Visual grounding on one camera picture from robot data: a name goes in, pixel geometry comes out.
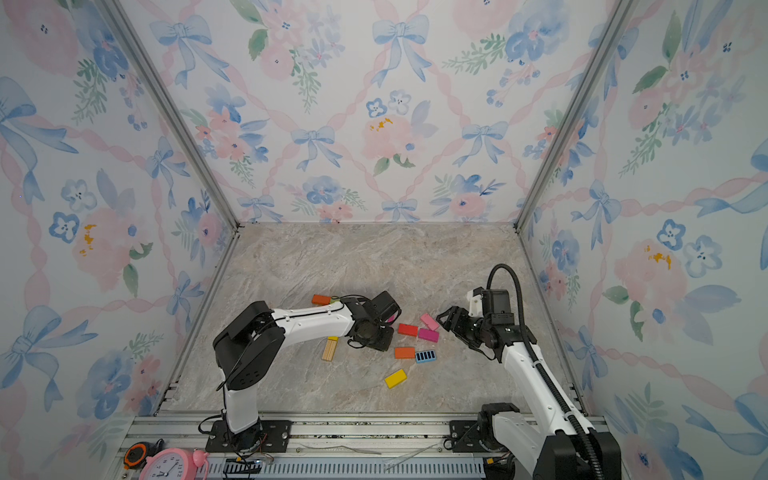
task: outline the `clock face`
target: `clock face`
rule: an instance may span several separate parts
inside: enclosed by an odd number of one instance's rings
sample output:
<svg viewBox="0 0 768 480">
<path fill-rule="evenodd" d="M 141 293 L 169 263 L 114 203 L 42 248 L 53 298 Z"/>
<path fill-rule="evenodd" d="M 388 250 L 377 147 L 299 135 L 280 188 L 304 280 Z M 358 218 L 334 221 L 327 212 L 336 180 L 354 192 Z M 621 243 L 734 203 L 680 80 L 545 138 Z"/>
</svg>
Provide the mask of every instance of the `clock face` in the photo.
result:
<svg viewBox="0 0 768 480">
<path fill-rule="evenodd" d="M 146 478 L 167 478 L 178 480 L 184 473 L 184 458 L 176 452 L 155 457 Z"/>
</svg>

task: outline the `wall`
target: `wall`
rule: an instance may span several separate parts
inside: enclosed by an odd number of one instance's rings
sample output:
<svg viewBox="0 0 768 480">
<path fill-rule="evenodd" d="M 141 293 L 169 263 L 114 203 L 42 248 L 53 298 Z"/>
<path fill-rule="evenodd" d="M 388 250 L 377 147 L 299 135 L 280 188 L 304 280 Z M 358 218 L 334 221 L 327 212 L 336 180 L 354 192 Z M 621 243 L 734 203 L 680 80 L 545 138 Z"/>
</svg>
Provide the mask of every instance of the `wall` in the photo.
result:
<svg viewBox="0 0 768 480">
<path fill-rule="evenodd" d="M 635 480 L 768 478 L 767 16 L 640 1 L 522 233 Z"/>
<path fill-rule="evenodd" d="M 0 477 L 101 478 L 230 231 L 90 2 L 0 25 Z"/>
<path fill-rule="evenodd" d="M 122 3 L 239 217 L 294 222 L 513 221 L 614 4 Z"/>
</svg>

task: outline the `white robotic arm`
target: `white robotic arm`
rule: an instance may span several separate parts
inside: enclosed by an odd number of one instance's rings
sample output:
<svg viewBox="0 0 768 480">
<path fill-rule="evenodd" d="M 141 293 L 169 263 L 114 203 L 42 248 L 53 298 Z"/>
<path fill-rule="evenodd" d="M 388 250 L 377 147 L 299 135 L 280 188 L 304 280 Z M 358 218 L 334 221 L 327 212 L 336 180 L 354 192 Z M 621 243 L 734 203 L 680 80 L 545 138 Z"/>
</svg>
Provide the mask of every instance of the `white robotic arm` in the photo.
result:
<svg viewBox="0 0 768 480">
<path fill-rule="evenodd" d="M 507 290 L 491 290 L 499 269 L 507 270 L 515 283 L 518 322 Z M 467 300 L 469 310 L 453 306 L 435 319 L 470 349 L 486 357 L 480 346 L 492 350 L 492 359 L 515 378 L 536 420 L 529 425 L 512 404 L 488 404 L 478 414 L 476 440 L 503 445 L 533 478 L 621 478 L 618 443 L 609 432 L 596 432 L 576 409 L 525 325 L 515 271 L 503 263 L 494 266 L 486 288 L 467 293 Z"/>
<path fill-rule="evenodd" d="M 491 290 L 496 270 L 504 268 L 515 281 L 518 322 L 507 290 Z M 621 451 L 608 432 L 596 432 L 554 380 L 531 331 L 525 326 L 520 284 L 514 270 L 494 267 L 485 289 L 468 293 L 469 311 L 453 306 L 435 319 L 470 349 L 485 345 L 515 378 L 536 425 L 529 425 L 510 403 L 488 404 L 478 414 L 475 439 L 489 451 L 506 447 L 533 478 L 603 480 L 621 477 Z M 285 346 L 327 336 L 351 340 L 386 351 L 394 330 L 389 323 L 401 310 L 387 293 L 369 300 L 341 297 L 328 306 L 301 310 L 270 309 L 265 302 L 249 305 L 214 340 L 221 368 L 228 448 L 253 451 L 260 445 L 257 382 Z"/>
<path fill-rule="evenodd" d="M 258 423 L 257 383 L 281 349 L 311 339 L 349 336 L 364 346 L 387 350 L 394 333 L 388 323 L 399 313 L 400 307 L 387 292 L 373 300 L 348 296 L 299 310 L 272 310 L 265 302 L 251 303 L 214 340 L 230 434 L 238 435 Z"/>
</svg>

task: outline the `magenta block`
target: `magenta block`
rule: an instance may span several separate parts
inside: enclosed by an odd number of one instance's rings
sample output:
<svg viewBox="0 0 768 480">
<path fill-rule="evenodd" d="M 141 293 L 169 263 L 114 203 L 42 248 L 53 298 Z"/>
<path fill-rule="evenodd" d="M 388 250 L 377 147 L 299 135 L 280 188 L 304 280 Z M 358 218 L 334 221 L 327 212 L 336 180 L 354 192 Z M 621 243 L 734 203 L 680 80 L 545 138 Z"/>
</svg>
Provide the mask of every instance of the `magenta block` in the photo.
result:
<svg viewBox="0 0 768 480">
<path fill-rule="evenodd" d="M 419 329 L 419 338 L 422 340 L 428 340 L 429 342 L 437 343 L 440 339 L 440 334 L 427 329 Z"/>
</svg>

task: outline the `pink alarm clock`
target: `pink alarm clock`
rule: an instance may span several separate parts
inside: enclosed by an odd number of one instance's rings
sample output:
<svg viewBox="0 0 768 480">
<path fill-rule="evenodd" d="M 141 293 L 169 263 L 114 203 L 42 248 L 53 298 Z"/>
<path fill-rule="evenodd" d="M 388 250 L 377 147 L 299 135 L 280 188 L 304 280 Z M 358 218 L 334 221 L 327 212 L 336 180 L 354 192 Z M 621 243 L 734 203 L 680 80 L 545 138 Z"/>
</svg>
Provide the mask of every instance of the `pink alarm clock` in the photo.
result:
<svg viewBox="0 0 768 480">
<path fill-rule="evenodd" d="M 139 480 L 169 478 L 170 480 L 194 480 L 197 470 L 205 465 L 208 478 L 208 454 L 202 450 L 190 452 L 184 449 L 165 449 L 154 457 L 147 457 L 147 465 L 141 471 Z"/>
</svg>

